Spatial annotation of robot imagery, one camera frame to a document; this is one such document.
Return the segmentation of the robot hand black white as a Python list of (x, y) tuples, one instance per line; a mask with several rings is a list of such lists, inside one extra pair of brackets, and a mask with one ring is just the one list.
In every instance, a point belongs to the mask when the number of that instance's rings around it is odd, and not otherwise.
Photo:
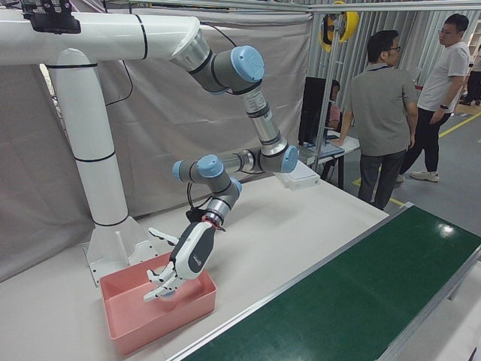
[(204, 221), (190, 223), (179, 238), (152, 227), (148, 230), (151, 235), (174, 245), (174, 249), (160, 273), (152, 269), (147, 271), (149, 281), (156, 288), (144, 295), (145, 302), (171, 296), (187, 280), (197, 278), (209, 260), (216, 232), (213, 224)]

